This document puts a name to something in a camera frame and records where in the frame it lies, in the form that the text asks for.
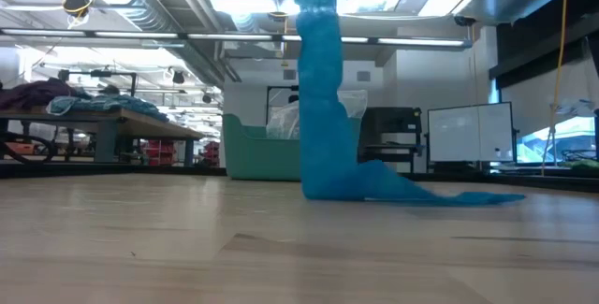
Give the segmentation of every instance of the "window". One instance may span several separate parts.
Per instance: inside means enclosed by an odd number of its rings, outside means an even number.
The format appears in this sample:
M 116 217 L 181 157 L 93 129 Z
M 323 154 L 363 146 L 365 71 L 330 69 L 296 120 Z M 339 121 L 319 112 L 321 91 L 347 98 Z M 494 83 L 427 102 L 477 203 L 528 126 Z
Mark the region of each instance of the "window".
M 562 162 L 569 158 L 585 158 L 596 155 L 594 118 L 574 117 L 555 125 L 555 149 L 549 141 L 546 163 Z M 518 162 L 541 163 L 549 128 L 544 128 L 518 139 Z

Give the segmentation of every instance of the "plastic sheet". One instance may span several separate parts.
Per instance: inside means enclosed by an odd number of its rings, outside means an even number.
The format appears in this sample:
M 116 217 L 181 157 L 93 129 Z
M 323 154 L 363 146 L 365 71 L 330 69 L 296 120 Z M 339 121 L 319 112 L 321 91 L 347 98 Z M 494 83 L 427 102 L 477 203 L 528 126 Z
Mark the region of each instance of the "plastic sheet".
M 347 111 L 347 117 L 361 119 L 368 105 L 366 90 L 340 91 L 339 101 Z M 299 139 L 300 138 L 300 103 L 295 101 L 274 111 L 266 125 L 268 138 Z
M 295 0 L 301 8 L 298 32 L 299 119 L 302 190 L 307 198 L 367 199 L 432 205 L 489 205 L 524 195 L 462 193 L 435 195 L 399 177 L 380 161 L 358 165 L 357 141 L 337 97 L 342 82 L 342 43 L 336 0 Z

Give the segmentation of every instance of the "black machine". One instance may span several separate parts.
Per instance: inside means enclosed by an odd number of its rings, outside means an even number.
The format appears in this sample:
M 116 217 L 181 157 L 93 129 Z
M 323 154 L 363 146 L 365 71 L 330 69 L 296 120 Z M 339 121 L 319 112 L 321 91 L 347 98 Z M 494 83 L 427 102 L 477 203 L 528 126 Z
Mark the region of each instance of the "black machine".
M 368 108 L 362 117 L 358 160 L 381 160 L 388 163 L 410 163 L 414 172 L 414 156 L 422 155 L 420 144 L 422 123 L 420 108 Z M 384 142 L 383 134 L 414 134 L 413 143 Z

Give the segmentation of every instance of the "blue blanket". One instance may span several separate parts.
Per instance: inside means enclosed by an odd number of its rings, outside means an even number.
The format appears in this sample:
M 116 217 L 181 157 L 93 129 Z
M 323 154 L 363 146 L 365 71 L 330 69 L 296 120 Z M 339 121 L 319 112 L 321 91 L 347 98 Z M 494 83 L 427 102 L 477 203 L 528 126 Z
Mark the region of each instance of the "blue blanket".
M 154 104 L 124 94 L 101 94 L 92 99 L 58 96 L 47 107 L 48 113 L 55 115 L 63 115 L 69 111 L 114 111 L 118 109 L 128 109 L 154 117 L 158 121 L 168 122 L 167 115 L 160 112 Z
M 357 141 L 337 89 L 343 56 L 336 0 L 295 0 L 301 8 L 299 58 L 299 124 L 301 181 L 311 199 L 387 200 L 430 205 L 494 205 L 524 195 L 462 193 L 436 195 L 400 177 L 380 161 L 358 165 Z

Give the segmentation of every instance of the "clear plastic bag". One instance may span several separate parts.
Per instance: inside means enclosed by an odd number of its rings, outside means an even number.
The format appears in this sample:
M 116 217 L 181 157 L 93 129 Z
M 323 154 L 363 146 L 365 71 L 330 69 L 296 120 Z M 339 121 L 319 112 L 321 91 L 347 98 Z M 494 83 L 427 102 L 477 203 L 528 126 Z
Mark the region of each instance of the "clear plastic bag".
M 340 91 L 339 101 L 345 107 L 347 117 L 362 118 L 368 105 L 366 90 Z M 300 104 L 298 101 L 287 104 L 272 113 L 266 125 L 268 138 L 299 139 L 300 138 Z

